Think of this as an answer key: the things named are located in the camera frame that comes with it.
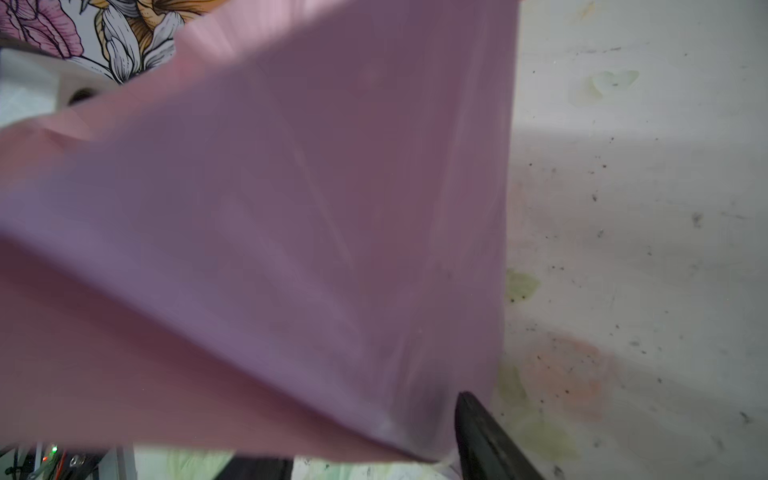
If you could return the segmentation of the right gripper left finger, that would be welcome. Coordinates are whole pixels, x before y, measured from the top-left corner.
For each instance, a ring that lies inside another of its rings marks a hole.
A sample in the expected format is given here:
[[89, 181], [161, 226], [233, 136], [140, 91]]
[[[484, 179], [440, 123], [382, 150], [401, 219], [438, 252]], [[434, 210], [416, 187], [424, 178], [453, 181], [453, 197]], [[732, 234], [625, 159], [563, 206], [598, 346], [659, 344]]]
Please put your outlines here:
[[232, 457], [215, 480], [290, 480], [294, 461], [279, 458]]

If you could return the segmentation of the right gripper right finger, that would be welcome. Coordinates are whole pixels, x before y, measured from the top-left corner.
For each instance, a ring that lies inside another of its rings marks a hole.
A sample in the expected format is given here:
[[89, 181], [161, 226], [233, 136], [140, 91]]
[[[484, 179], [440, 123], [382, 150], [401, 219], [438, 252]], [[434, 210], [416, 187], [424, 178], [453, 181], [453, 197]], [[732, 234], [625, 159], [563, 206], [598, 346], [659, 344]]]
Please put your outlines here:
[[458, 395], [454, 424], [463, 479], [543, 480], [473, 393]]

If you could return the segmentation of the pink wrapping paper sheet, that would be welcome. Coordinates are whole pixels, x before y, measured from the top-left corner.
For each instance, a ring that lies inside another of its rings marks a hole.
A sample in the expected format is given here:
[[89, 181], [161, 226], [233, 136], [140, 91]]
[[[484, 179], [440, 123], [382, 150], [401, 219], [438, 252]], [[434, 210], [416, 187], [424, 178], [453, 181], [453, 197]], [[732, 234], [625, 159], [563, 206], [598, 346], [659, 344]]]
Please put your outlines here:
[[501, 355], [515, 1], [87, 1], [1, 133], [1, 440], [440, 461]]

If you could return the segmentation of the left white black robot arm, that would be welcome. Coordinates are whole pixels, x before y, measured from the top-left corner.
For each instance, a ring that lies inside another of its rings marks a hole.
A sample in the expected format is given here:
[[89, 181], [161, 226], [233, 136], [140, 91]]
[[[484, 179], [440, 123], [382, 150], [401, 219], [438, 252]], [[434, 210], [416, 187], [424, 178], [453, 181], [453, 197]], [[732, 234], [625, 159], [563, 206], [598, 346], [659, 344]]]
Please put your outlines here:
[[26, 44], [1, 45], [1, 126], [47, 115], [119, 86], [105, 68]]

